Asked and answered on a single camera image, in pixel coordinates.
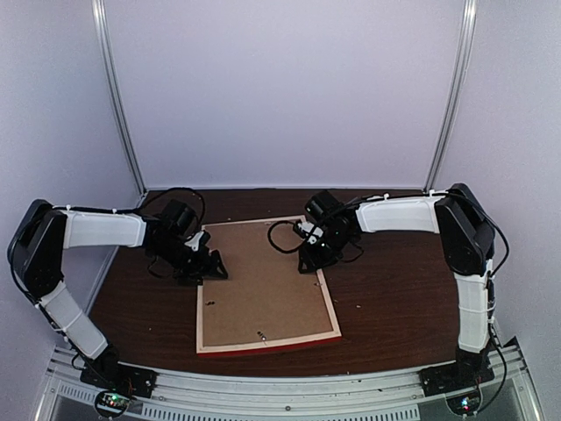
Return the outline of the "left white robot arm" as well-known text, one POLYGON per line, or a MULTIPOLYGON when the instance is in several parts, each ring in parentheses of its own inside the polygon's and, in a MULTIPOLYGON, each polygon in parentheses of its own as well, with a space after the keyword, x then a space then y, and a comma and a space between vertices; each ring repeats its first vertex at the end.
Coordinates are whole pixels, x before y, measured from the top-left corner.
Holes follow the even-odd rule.
POLYGON ((32 201, 7 250, 14 282, 53 329, 89 364, 106 389, 126 372, 114 346, 89 318, 84 304, 96 294, 112 253, 143 249, 172 268, 183 284, 224 280, 227 269, 210 235, 186 203, 169 201, 148 215, 139 209, 94 209, 32 201))

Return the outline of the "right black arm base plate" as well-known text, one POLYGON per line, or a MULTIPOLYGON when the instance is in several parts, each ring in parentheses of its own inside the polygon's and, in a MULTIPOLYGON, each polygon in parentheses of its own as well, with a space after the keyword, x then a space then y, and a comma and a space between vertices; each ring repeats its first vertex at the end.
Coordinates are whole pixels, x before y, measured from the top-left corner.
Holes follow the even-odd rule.
POLYGON ((461 389, 474 388, 495 378, 488 366, 473 367, 457 361, 441 366, 427 367, 419 372, 425 396, 448 394, 461 389))

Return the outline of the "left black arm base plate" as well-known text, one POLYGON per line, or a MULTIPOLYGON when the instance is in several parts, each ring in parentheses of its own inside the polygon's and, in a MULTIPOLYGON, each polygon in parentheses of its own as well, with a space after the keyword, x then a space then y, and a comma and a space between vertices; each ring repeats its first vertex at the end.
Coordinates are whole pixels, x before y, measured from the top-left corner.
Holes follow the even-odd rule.
POLYGON ((118 364, 117 377, 105 381, 91 369, 85 369, 80 381, 99 389, 113 390, 125 396, 151 398, 157 380, 157 373, 151 369, 118 364))

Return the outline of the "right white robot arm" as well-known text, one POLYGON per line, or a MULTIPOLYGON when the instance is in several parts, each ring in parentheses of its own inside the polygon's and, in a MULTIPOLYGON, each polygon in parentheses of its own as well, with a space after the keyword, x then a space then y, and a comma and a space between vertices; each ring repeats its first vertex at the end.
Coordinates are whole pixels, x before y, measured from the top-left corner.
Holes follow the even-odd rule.
POLYGON ((439 236, 444 260, 458 288, 458 350, 465 355, 450 367, 450 380, 461 388, 483 372, 481 354, 489 342, 493 313, 495 228, 464 183, 419 196, 370 196, 349 203, 321 191, 306 203, 310 219, 295 225, 302 238, 299 270, 314 272, 343 259, 343 250, 364 233, 430 232, 439 236))

